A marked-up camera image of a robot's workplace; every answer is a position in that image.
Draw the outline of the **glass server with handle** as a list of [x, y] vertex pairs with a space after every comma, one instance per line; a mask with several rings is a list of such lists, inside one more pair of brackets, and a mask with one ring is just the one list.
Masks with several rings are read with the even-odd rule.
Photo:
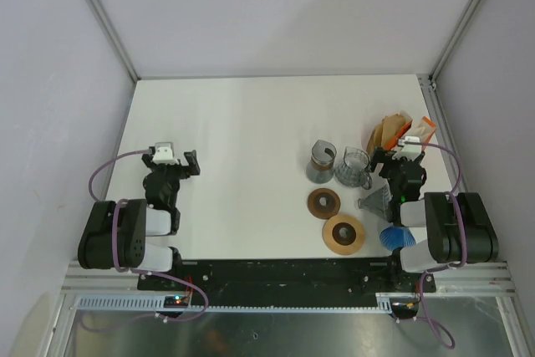
[[341, 161], [335, 167], [335, 178], [342, 186], [370, 190], [373, 180], [369, 164], [369, 155], [364, 150], [346, 146]]

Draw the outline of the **clear grey glass dripper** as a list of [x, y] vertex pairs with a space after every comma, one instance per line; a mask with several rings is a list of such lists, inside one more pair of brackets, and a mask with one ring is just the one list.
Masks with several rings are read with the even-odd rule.
[[357, 207], [373, 213], [379, 218], [390, 222], [391, 210], [390, 202], [392, 194], [388, 185], [382, 186], [380, 189], [370, 193], [365, 198], [360, 198], [357, 201]]

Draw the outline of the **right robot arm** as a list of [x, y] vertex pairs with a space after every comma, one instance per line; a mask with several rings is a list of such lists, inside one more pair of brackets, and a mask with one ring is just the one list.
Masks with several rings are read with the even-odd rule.
[[408, 141], [399, 150], [375, 148], [369, 168], [382, 165], [386, 185], [370, 195], [379, 217], [389, 223], [380, 241], [392, 252], [385, 280], [405, 291], [416, 274], [429, 275], [467, 264], [497, 260], [499, 243], [481, 196], [450, 191], [423, 193], [427, 181], [421, 162], [424, 144]]

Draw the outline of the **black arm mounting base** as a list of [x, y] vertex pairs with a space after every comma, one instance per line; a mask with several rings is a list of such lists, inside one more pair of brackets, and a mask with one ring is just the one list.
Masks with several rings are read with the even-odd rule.
[[174, 293], [175, 280], [203, 290], [196, 303], [212, 307], [357, 308], [376, 306], [377, 293], [436, 291], [432, 276], [406, 273], [397, 255], [380, 258], [182, 260], [169, 278], [140, 278], [141, 291]]

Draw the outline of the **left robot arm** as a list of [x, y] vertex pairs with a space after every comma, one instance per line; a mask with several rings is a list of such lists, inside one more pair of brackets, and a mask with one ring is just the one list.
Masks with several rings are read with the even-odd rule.
[[[140, 156], [149, 170], [142, 181], [145, 195], [137, 199], [100, 200], [93, 191], [95, 177], [128, 156]], [[77, 251], [83, 269], [147, 271], [155, 273], [156, 281], [169, 290], [183, 284], [185, 270], [177, 264], [178, 250], [151, 244], [147, 239], [178, 233], [181, 213], [176, 202], [181, 182], [201, 174], [196, 151], [187, 151], [184, 157], [185, 165], [175, 156], [172, 144], [163, 142], [125, 152], [97, 168], [88, 184], [94, 205]]]

